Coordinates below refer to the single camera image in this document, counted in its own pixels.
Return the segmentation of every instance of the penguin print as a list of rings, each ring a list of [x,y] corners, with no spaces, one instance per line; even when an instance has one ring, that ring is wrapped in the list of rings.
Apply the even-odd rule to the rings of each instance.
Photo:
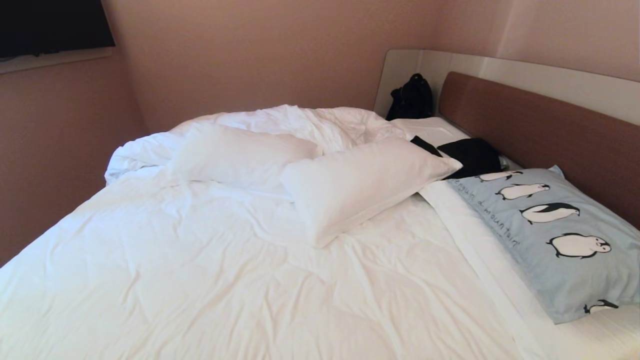
[[[591,314],[591,313],[595,313],[596,311],[599,310],[604,310],[606,308],[611,308],[611,309],[617,309],[619,308],[619,306],[617,306],[616,304],[606,301],[604,299],[602,300],[598,300],[599,304],[595,304],[592,306],[587,306],[587,304],[584,304],[584,312],[586,314]]]
[[[499,192],[495,193],[496,195],[502,195],[502,200],[513,200],[519,197],[532,197],[533,194],[544,192],[551,189],[551,186],[547,184],[533,184],[533,185],[522,185],[522,184],[514,184],[512,186],[508,186],[503,188]]]
[[[509,180],[514,175],[522,175],[522,174],[523,174],[522,171],[504,171],[504,172],[493,172],[491,174],[483,174],[476,177],[480,178],[482,182],[485,182],[485,181],[502,179],[503,177],[505,180]]]
[[[535,205],[528,209],[520,210],[522,217],[530,224],[535,222],[551,222],[576,214],[580,216],[580,209],[563,202]]]
[[[556,250],[556,257],[560,255],[568,258],[592,258],[599,252],[611,251],[611,245],[597,236],[584,236],[576,233],[566,233],[552,238],[547,243]]]

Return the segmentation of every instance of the pink wall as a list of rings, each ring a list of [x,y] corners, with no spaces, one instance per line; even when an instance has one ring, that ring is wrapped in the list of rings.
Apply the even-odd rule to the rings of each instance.
[[[104,187],[143,136],[121,56],[0,75],[0,266]]]
[[[433,47],[640,81],[639,0],[438,0]]]
[[[283,103],[373,107],[389,49],[431,45],[434,0],[108,0],[151,131]]]

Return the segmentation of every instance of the black bag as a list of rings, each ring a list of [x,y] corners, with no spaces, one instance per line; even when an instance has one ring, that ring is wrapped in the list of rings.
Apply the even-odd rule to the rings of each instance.
[[[420,74],[414,74],[403,87],[391,92],[394,102],[387,120],[424,119],[433,116],[433,95],[429,83]]]

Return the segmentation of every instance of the headboard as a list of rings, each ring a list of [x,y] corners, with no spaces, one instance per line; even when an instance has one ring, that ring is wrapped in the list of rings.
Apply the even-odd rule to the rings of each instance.
[[[567,180],[640,228],[640,126],[568,102],[450,72],[440,113],[525,168]]]

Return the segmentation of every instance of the penguin pillowcase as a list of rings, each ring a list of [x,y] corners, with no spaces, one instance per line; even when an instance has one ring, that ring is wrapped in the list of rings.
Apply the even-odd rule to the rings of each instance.
[[[484,218],[554,323],[640,303],[640,231],[547,169],[448,182]]]

